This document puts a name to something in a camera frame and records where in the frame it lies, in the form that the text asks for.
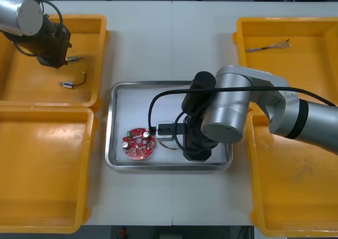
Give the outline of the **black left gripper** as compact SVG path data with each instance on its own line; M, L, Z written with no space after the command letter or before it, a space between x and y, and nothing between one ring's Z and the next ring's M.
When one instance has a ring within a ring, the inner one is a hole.
M37 60L41 65L59 69L67 65L67 50L72 47L70 31L64 24L43 22L38 33L38 45L42 50L37 53Z

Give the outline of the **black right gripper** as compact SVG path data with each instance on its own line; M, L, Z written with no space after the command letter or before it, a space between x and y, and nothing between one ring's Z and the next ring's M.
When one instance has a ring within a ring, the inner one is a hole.
M186 116L184 119L184 157L189 161L205 162L211 156L212 150L219 144L202 133L201 123L201 119L192 116Z

